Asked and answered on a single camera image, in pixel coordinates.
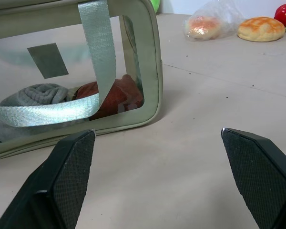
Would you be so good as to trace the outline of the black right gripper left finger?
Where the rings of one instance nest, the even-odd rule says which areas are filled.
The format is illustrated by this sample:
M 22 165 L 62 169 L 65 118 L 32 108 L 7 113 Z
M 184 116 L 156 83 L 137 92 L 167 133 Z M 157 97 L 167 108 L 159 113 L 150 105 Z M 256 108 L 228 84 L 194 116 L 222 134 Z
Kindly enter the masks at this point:
M 0 229 L 73 229 L 86 196 L 95 132 L 60 140 L 26 179 L 0 218 Z

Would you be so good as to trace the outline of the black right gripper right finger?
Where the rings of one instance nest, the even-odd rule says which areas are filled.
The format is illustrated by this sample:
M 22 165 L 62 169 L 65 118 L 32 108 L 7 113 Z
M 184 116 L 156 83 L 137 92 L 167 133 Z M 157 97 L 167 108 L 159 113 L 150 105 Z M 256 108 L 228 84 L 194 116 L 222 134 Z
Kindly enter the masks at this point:
M 247 208 L 261 229 L 286 229 L 286 155 L 268 138 L 223 128 L 221 139 Z

